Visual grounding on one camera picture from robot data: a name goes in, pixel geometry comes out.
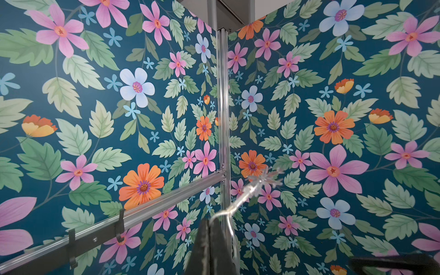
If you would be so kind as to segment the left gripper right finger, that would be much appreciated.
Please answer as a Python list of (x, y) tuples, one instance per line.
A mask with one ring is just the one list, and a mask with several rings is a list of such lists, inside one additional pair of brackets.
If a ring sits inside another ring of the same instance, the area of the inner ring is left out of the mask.
[(209, 224), (210, 275), (237, 275), (219, 220)]

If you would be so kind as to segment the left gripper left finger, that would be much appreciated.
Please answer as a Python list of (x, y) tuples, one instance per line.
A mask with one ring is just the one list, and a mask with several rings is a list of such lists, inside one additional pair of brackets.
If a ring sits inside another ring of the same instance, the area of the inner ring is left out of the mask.
[(210, 274), (210, 231), (208, 220), (199, 224), (191, 256), (186, 265), (185, 275)]

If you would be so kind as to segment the clear string light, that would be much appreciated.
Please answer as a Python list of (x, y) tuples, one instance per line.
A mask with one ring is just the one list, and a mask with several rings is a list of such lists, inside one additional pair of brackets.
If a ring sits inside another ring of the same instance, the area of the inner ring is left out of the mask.
[(236, 265), (237, 274), (239, 274), (240, 255), (238, 251), (238, 241), (235, 239), (235, 230), (232, 225), (233, 216), (239, 210), (239, 207), (242, 206), (248, 199), (258, 196), (264, 185), (269, 184), (272, 187), (282, 185), (282, 181), (277, 180), (276, 178), (283, 173), (283, 170), (280, 168), (274, 171), (269, 171), (269, 169), (266, 168), (261, 175), (250, 176), (249, 183), (244, 186), (243, 194), (232, 202), (226, 209), (215, 213), (209, 219), (209, 224), (214, 220), (220, 221), (228, 250), (232, 253), (232, 260)]

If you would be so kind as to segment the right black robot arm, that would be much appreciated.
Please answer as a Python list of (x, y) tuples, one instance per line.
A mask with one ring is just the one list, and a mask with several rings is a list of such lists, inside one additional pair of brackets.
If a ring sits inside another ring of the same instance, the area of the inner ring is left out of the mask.
[(440, 265), (427, 254), (408, 254), (386, 257), (352, 257), (349, 267), (358, 275), (366, 275), (364, 268), (410, 270), (414, 275), (438, 275)]

